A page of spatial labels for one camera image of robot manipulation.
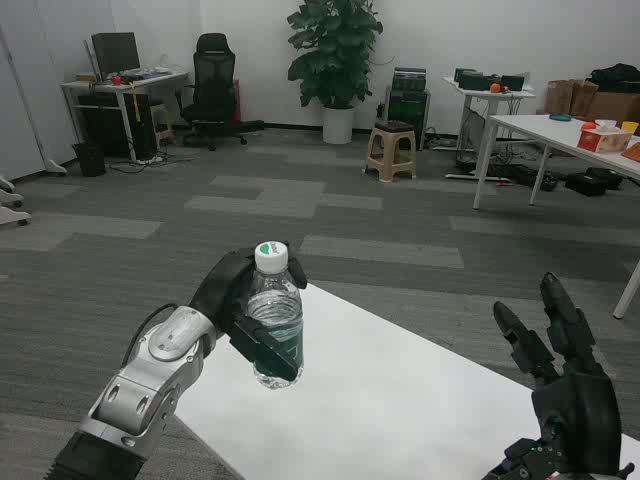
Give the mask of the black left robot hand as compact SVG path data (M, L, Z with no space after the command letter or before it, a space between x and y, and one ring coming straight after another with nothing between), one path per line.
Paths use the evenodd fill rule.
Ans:
M307 288L307 276L288 247L266 241L225 254L190 302L269 389L296 383L304 369L300 292Z

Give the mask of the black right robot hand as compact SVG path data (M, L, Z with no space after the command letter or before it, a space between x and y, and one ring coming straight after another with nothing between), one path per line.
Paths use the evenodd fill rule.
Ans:
M540 282L549 340L527 328L504 303L494 319L512 347L519 369L531 375L537 439L521 438L504 451L489 479L625 479L633 463L620 464L622 424L611 378L596 361L596 344L584 312L559 278Z

